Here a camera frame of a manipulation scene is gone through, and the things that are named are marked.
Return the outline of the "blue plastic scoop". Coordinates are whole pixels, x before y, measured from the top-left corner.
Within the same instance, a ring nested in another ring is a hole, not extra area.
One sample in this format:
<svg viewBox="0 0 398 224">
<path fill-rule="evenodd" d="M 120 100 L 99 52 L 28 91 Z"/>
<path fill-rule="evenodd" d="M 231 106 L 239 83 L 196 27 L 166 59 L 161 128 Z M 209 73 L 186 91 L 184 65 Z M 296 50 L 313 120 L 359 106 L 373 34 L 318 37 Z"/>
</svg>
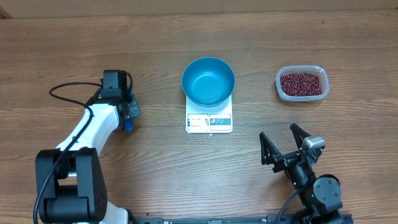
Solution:
<svg viewBox="0 0 398 224">
<path fill-rule="evenodd" d="M 133 129 L 133 124 L 132 124 L 132 102 L 133 102 L 133 94 L 132 94 L 132 87 L 129 87 L 129 97 L 126 102 L 126 115 L 124 119 L 124 130 L 131 132 Z"/>
</svg>

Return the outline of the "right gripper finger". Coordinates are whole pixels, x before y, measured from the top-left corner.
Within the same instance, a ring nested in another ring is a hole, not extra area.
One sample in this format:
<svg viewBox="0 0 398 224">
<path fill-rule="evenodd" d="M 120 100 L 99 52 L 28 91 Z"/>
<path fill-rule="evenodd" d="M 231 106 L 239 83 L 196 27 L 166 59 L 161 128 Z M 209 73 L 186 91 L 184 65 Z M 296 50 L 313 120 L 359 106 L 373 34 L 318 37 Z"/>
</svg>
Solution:
<svg viewBox="0 0 398 224">
<path fill-rule="evenodd" d="M 307 137 L 310 136 L 309 133 L 304 131 L 302 128 L 300 128 L 297 124 L 293 123 L 290 125 L 290 130 L 292 131 L 292 134 L 294 135 L 294 139 L 297 145 L 297 148 L 300 149 L 303 144 L 303 140 Z"/>
<path fill-rule="evenodd" d="M 276 148 L 273 142 L 266 136 L 265 132 L 259 134 L 261 143 L 261 163 L 262 165 L 270 165 L 276 162 L 277 158 L 281 156 L 280 151 Z"/>
</svg>

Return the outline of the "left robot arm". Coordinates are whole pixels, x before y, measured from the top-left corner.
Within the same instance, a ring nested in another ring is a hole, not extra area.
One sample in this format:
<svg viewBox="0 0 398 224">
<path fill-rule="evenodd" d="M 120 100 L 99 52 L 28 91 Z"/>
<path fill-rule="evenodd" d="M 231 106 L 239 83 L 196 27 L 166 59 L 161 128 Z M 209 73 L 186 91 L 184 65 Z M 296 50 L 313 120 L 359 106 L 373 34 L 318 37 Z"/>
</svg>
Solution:
<svg viewBox="0 0 398 224">
<path fill-rule="evenodd" d="M 132 93 L 131 74 L 105 70 L 84 115 L 54 149 L 35 158 L 37 198 L 34 223 L 135 223 L 130 210 L 108 200 L 99 155 L 116 130 L 131 132 L 141 112 Z"/>
</svg>

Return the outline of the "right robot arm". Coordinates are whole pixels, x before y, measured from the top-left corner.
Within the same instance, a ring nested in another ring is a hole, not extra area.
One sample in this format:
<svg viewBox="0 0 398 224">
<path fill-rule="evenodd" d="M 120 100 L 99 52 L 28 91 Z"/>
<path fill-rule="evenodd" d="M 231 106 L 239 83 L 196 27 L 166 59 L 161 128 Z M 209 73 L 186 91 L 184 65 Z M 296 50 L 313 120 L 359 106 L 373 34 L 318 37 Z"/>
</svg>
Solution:
<svg viewBox="0 0 398 224">
<path fill-rule="evenodd" d="M 325 140 L 312 136 L 297 124 L 290 125 L 298 150 L 282 154 L 264 132 L 259 134 L 261 163 L 273 165 L 273 172 L 284 172 L 295 192 L 284 203 L 276 223 L 349 223 L 351 217 L 340 212 L 340 180 L 331 174 L 319 177 L 312 166 L 325 149 Z"/>
</svg>

